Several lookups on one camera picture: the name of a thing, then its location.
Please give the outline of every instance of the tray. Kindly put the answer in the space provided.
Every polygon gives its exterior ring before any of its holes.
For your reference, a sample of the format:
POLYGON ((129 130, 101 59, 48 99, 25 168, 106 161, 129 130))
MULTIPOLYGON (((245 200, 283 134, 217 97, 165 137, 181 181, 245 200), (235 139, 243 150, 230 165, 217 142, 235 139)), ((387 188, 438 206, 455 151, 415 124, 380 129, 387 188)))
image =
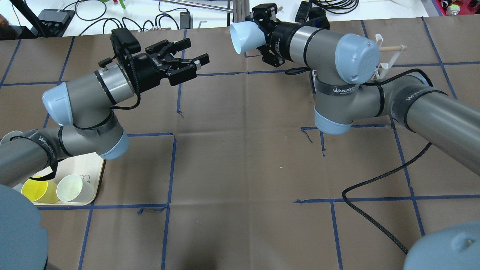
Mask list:
MULTIPOLYGON (((65 159, 64 161, 59 162, 57 175, 53 182, 59 183, 62 178, 70 174, 77 174, 77 175, 89 175, 90 176, 90 184, 94 187, 95 192, 92 199, 87 203, 77 203, 77 202, 64 202, 58 201, 54 204, 45 204, 45 203, 36 203, 33 202, 34 205, 39 206, 46 206, 46 205, 54 205, 54 206, 81 206, 90 204, 96 197, 98 193, 98 188, 100 186, 101 176, 103 173, 103 169, 105 166, 105 160, 99 157, 96 153, 85 154, 81 156, 76 156, 72 158, 65 159)), ((34 175, 46 175, 51 172, 50 167, 45 168, 44 170, 35 173, 34 175)), ((20 191, 22 184, 18 184, 14 187, 15 190, 20 191)))

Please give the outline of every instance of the blue tape grid line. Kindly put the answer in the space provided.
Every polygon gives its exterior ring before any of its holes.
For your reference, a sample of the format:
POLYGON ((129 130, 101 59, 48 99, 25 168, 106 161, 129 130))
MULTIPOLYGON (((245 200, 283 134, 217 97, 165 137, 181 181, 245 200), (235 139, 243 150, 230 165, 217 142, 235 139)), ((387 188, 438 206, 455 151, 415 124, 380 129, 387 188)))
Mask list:
MULTIPOLYGON (((186 39, 186 38, 187 38, 187 30, 185 29, 185 31, 183 32, 183 39, 186 39)), ((185 50, 181 51, 181 58, 182 59, 185 58, 185 50)), ((180 111, 181 85, 182 84, 179 84, 178 95, 177 95, 177 113, 182 113, 182 111, 180 111)))
POLYGON ((433 38, 430 34, 430 31, 428 30, 427 22, 425 21, 425 18, 421 18, 423 22, 423 26, 425 27, 425 31, 427 32, 428 39, 432 45, 433 50, 435 51, 435 55, 437 56, 438 62, 440 63, 440 67, 442 68, 442 71, 444 73, 445 79, 447 80, 448 87, 450 88, 450 91, 452 92, 452 95, 455 99, 458 99, 455 94, 455 90, 453 89, 452 83, 450 82, 450 78, 447 75, 447 71, 444 67, 444 63, 442 62, 442 59, 440 58, 440 54, 438 53, 437 47, 435 46, 435 43, 433 42, 433 38))
POLYGON ((170 221, 170 203, 172 202, 172 188, 173 188, 173 173, 175 171, 175 155, 177 152, 177 139, 173 136, 172 161, 170 164, 170 183, 168 186, 168 202, 167 214, 165 217, 165 227, 163 232, 163 247, 162 247, 162 270, 165 270, 165 260, 167 259, 167 239, 168 239, 168 225, 170 221))
MULTIPOLYGON (((433 196, 415 196, 416 200, 452 200, 452 199, 479 199, 480 194, 465 194, 465 195, 433 195, 433 196)), ((368 198, 349 198, 351 202, 385 202, 385 201, 408 201, 411 196, 402 197, 368 197, 368 198)), ((296 200, 293 203, 343 203, 343 198, 330 199, 306 199, 296 200)))
POLYGON ((12 58, 10 58, 10 62, 8 62, 7 69, 5 70, 5 73, 3 74, 3 77, 0 81, 0 87, 3 86, 3 83, 5 82, 5 78, 7 78, 8 71, 10 70, 10 67, 12 66, 13 59, 15 58, 15 55, 17 54, 18 48, 20 47, 20 43, 22 42, 21 39, 18 40, 17 46, 15 47, 15 50, 13 51, 12 58))
POLYGON ((363 29, 363 34, 365 35, 366 38, 368 38, 368 33, 367 33, 367 28, 365 27, 365 23, 363 22, 363 20, 360 20, 360 23, 363 29))
POLYGON ((439 16, 443 16, 444 14, 443 14, 442 11, 440 10, 440 7, 438 7, 436 1, 437 1, 437 0, 432 0, 432 4, 433 4, 433 6, 435 7, 435 9, 437 10, 438 15, 439 15, 439 16))
POLYGON ((339 237, 338 237, 338 228, 336 226, 335 205, 333 204, 333 202, 330 202, 330 209, 332 211, 332 225, 333 225, 333 234, 334 234, 334 237, 335 237, 336 257, 338 259, 338 269, 343 270, 342 253, 340 251, 340 240, 339 240, 339 237))
MULTIPOLYGON (((398 137, 398 132, 396 131, 395 123, 393 122, 393 118, 391 116, 390 116, 390 123, 392 125, 392 129, 393 129, 393 132, 394 132, 394 135, 395 135, 396 146, 398 148, 398 152, 400 154, 402 164, 405 164, 406 163, 405 162, 405 157, 403 155, 402 146, 400 144, 400 139, 398 137)), ((412 199, 413 209, 415 210, 415 216, 417 217, 417 222, 419 224, 420 234, 421 234, 421 236, 424 236, 425 235, 425 230, 423 229, 423 223, 421 221, 420 211, 419 211, 419 208, 418 208, 418 205, 417 205, 417 200, 415 198, 415 192, 413 191, 413 187, 410 184, 410 175, 408 173, 408 168, 404 168, 403 171, 405 173, 405 178, 407 179, 408 189, 410 191, 410 197, 412 199)))
POLYGON ((82 244, 82 252, 80 253, 80 260, 78 262, 78 270, 82 270, 82 266, 84 264, 85 248, 87 247, 88 232, 90 231, 90 223, 92 221, 94 205, 95 205, 95 202, 92 202, 92 204, 89 206, 90 211, 88 212, 87 226, 85 228, 84 242, 82 244))

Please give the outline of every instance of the black cable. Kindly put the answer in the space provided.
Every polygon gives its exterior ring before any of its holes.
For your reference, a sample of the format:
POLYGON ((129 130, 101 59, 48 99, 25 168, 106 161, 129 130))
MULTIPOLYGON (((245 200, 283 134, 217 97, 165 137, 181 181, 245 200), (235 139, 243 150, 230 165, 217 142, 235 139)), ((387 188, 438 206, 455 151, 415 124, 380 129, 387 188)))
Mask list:
POLYGON ((363 85, 364 85, 364 86, 382 86, 382 85, 388 84, 388 83, 390 83, 390 82, 392 82, 392 81, 394 81, 394 80, 396 80, 396 79, 398 79, 398 78, 400 78, 400 77, 403 77, 403 76, 405 76, 405 75, 407 75, 407 74, 414 73, 414 72, 420 73, 420 74, 425 78, 425 80, 427 80, 428 85, 430 85, 430 86, 433 87, 433 83, 432 83, 432 81, 430 80, 430 78, 425 74, 425 72, 423 72, 423 70, 418 69, 418 68, 414 68, 414 69, 407 70, 407 71, 405 71, 405 72, 402 72, 402 73, 400 73, 400 74, 398 74, 398 75, 396 75, 396 76, 394 76, 394 77, 391 77, 391 78, 388 79, 388 80, 382 81, 382 82, 364 83, 363 85))
POLYGON ((103 23, 103 27, 102 27, 102 33, 105 34, 105 25, 109 22, 109 21, 112 21, 116 26, 117 28, 121 28, 121 25, 119 26, 119 24, 115 21, 116 19, 115 18, 108 18, 107 20, 105 20, 105 22, 103 23))
POLYGON ((359 0, 310 0, 310 2, 333 14, 350 13, 359 5, 359 0))
POLYGON ((309 68, 309 67, 290 68, 290 69, 285 70, 285 74, 287 74, 287 75, 298 75, 298 74, 302 74, 302 73, 310 71, 310 70, 311 70, 311 68, 309 68))
POLYGON ((124 21, 125 19, 127 19, 127 20, 133 22, 134 24, 136 24, 138 26, 138 28, 140 29, 140 31, 142 31, 142 27, 136 21, 134 21, 130 18, 127 18, 127 17, 122 17, 122 19, 121 19, 121 21, 123 23, 123 27, 127 28, 127 25, 125 24, 125 21, 124 21))
POLYGON ((134 85, 134 91, 135 94, 137 95, 137 102, 130 107, 119 107, 119 106, 112 106, 112 109, 119 109, 119 110, 132 110, 137 108, 140 105, 140 87, 138 83, 138 77, 137 77, 137 72, 135 70, 135 65, 133 64, 133 56, 130 54, 127 48, 125 48, 125 55, 127 56, 128 61, 130 62, 130 67, 132 69, 132 76, 133 76, 133 82, 135 83, 134 85))
MULTIPOLYGON (((430 85, 430 86, 433 86, 432 84, 432 81, 430 80, 430 78, 425 74, 425 72, 423 72, 421 69, 418 69, 418 68, 415 68, 415 69, 411 69, 411 70, 408 70, 408 71, 405 71, 405 72, 402 72, 388 80, 385 80, 385 81, 382 81, 382 82, 375 82, 375 83, 364 83, 364 85, 366 86, 381 86, 381 85, 385 85, 385 84, 388 84, 400 77, 403 77, 407 74, 410 74, 410 73, 413 73, 413 72, 418 72, 420 73, 424 78, 425 80, 427 81, 427 83, 430 85)), ((362 215, 364 218, 366 218, 368 221, 370 221, 373 225, 375 225, 377 228, 380 229, 380 231, 382 231, 384 234, 386 234, 405 254, 408 253, 408 249, 395 237, 393 236, 393 234, 391 232, 389 232, 386 228, 384 228, 380 223, 378 223, 374 218, 372 218, 370 215, 368 215, 367 213, 365 213, 363 210, 361 210, 360 208, 358 208, 357 206, 355 206, 354 204, 352 204, 350 202, 350 200, 347 198, 347 192, 349 191, 352 191, 358 187, 361 187, 361 186, 364 186, 366 184, 370 184, 370 183, 373 183, 377 180, 380 180, 382 178, 385 178, 391 174, 394 174, 404 168, 406 168, 408 165, 414 163, 416 160, 418 160, 423 154, 425 154, 425 152, 430 148, 430 146, 432 146, 431 143, 428 143, 427 146, 425 146, 425 148, 418 154, 416 155, 414 158, 412 158, 409 162, 403 164, 402 166, 394 169, 394 170, 391 170, 387 173, 384 173, 380 176, 377 176, 375 178, 372 178, 370 180, 367 180, 365 182, 362 182, 362 183, 359 183, 359 184, 356 184, 356 185, 353 185, 347 189, 345 189, 343 192, 342 192, 342 198, 343 200, 348 204, 348 206, 350 206, 352 209, 354 209, 355 211, 357 211, 360 215, 362 215)))
POLYGON ((80 34, 79 36, 81 36, 83 33, 85 33, 86 30, 88 30, 90 27, 92 27, 94 24, 98 23, 98 22, 101 22, 101 21, 104 21, 104 20, 117 20, 115 18, 102 18, 102 19, 98 19, 96 21, 94 21, 93 23, 91 23, 89 26, 87 26, 87 28, 85 28, 80 34))
POLYGON ((18 26, 22 26, 22 24, 20 23, 20 19, 18 19, 17 11, 15 11, 15 7, 13 6, 13 4, 12 4, 12 9, 13 9, 13 13, 15 13, 15 17, 17 17, 18 26))
POLYGON ((160 3, 161 2, 162 1, 158 1, 158 11, 160 11, 162 13, 167 13, 167 12, 172 12, 172 11, 177 11, 177 10, 186 10, 187 12, 189 12, 187 8, 176 8, 176 9, 172 9, 172 10, 168 10, 168 11, 161 11, 160 10, 160 3))
POLYGON ((350 206, 351 208, 353 208, 355 211, 357 211, 360 215, 362 215, 364 218, 366 218, 368 221, 370 221, 371 223, 373 223, 373 225, 375 225, 377 228, 380 229, 380 231, 382 231, 384 234, 386 234, 405 254, 408 253, 408 249, 395 237, 393 236, 393 234, 391 232, 389 232, 386 228, 384 228, 382 225, 380 225, 380 223, 378 223, 375 219, 373 219, 371 216, 369 216, 367 213, 365 213, 364 211, 362 211, 360 208, 358 208, 357 206, 355 206, 354 204, 352 204, 350 202, 350 200, 347 198, 347 192, 349 191, 352 191, 358 187, 361 187, 361 186, 364 186, 366 184, 370 184, 370 183, 373 183, 377 180, 380 180, 382 178, 385 178, 391 174, 394 174, 404 168, 406 168, 408 165, 414 163, 416 160, 418 160, 423 154, 425 154, 425 152, 428 150, 428 148, 430 148, 430 146, 432 146, 432 143, 428 143, 427 146, 425 146, 425 148, 418 154, 416 155, 414 158, 412 158, 409 162, 403 164, 402 166, 394 169, 394 170, 391 170, 387 173, 384 173, 382 175, 379 175, 375 178, 372 178, 368 181, 365 181, 365 182, 362 182, 362 183, 359 183, 359 184, 356 184, 356 185, 353 185, 347 189, 345 189, 343 192, 342 192, 342 198, 343 200, 348 204, 348 206, 350 206))
POLYGON ((100 1, 100 0, 96 0, 96 1, 99 1, 100 3, 102 3, 104 6, 105 6, 105 9, 102 13, 102 15, 98 16, 97 18, 94 18, 94 19, 84 19, 82 17, 80 17, 78 15, 78 11, 77 11, 77 8, 78 8, 78 5, 81 3, 81 2, 85 2, 85 1, 90 1, 90 0, 77 0, 76 2, 73 2, 73 3, 70 3, 68 5, 66 5, 62 11, 65 11, 66 8, 70 7, 70 6, 73 6, 74 5, 74 10, 75 10, 75 15, 77 15, 77 17, 82 20, 82 21, 94 21, 94 20, 97 20, 99 18, 101 18, 103 15, 105 15, 105 13, 107 12, 107 4, 105 4, 104 2, 100 1))
POLYGON ((175 25, 177 26, 177 30, 180 30, 180 26, 179 26, 179 24, 177 23, 177 21, 176 21, 172 16, 170 16, 170 15, 168 15, 168 14, 166 14, 166 13, 163 14, 162 16, 160 16, 160 18, 158 19, 158 25, 159 25, 159 26, 160 26, 160 20, 162 20, 162 18, 164 18, 164 17, 167 17, 167 18, 172 19, 172 21, 173 21, 173 22, 175 23, 175 25))
POLYGON ((150 21, 150 20, 146 20, 146 21, 144 22, 144 26, 142 27, 144 30, 146 29, 146 28, 145 28, 145 24, 147 24, 147 23, 151 23, 151 24, 152 24, 152 28, 154 27, 154 25, 153 25, 153 22, 152 22, 152 21, 150 21))

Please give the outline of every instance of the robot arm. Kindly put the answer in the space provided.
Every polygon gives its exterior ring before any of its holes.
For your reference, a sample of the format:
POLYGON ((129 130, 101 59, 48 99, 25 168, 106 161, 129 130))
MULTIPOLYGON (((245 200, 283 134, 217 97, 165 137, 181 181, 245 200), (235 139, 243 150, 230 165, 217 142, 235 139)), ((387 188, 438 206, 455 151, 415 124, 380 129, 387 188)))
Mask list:
POLYGON ((480 175, 480 110, 450 99, 420 73, 370 81, 380 60, 375 42, 276 19, 275 4, 252 9, 246 22, 230 25, 237 53, 257 48, 262 60, 278 67, 285 60, 317 70, 315 124, 343 134, 356 119, 391 115, 480 175))
POLYGON ((96 152, 111 160, 129 146, 126 132, 113 109, 130 110, 140 103, 140 94, 168 78, 175 86, 196 77, 196 71, 209 63, 207 54, 195 59, 175 58, 174 54, 191 47, 190 40, 160 41, 140 52, 140 44, 126 29, 112 31, 110 37, 118 64, 111 58, 99 62, 100 69, 63 83, 43 95, 50 116, 60 126, 13 133, 0 146, 0 184, 13 187, 34 173, 65 158, 96 152), (128 108, 116 104, 137 95, 128 108))

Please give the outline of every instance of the light blue joint cap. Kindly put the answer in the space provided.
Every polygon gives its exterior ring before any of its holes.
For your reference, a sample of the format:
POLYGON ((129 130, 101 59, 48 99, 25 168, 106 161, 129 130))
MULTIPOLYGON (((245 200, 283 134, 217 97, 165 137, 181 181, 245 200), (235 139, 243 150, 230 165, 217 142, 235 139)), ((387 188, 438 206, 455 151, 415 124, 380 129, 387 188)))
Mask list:
POLYGON ((346 34, 335 50, 335 65, 338 75, 351 85, 360 85, 370 80, 380 62, 380 48, 368 38, 346 34))
POLYGON ((427 234, 407 254, 404 270, 480 269, 480 221, 427 234))
POLYGON ((340 124, 325 118, 317 112, 317 109, 315 107, 313 108, 313 110, 315 111, 315 126, 323 133, 340 135, 350 130, 350 127, 352 126, 351 123, 340 124))
POLYGON ((129 146, 130 141, 128 140, 128 136, 125 133, 125 130, 123 130, 123 134, 121 135, 121 138, 117 142, 117 144, 107 153, 99 155, 99 157, 103 158, 104 160, 114 160, 125 154, 129 146))
POLYGON ((42 100, 45 109, 57 124, 61 126, 73 124, 72 108, 65 83, 43 93, 42 100))

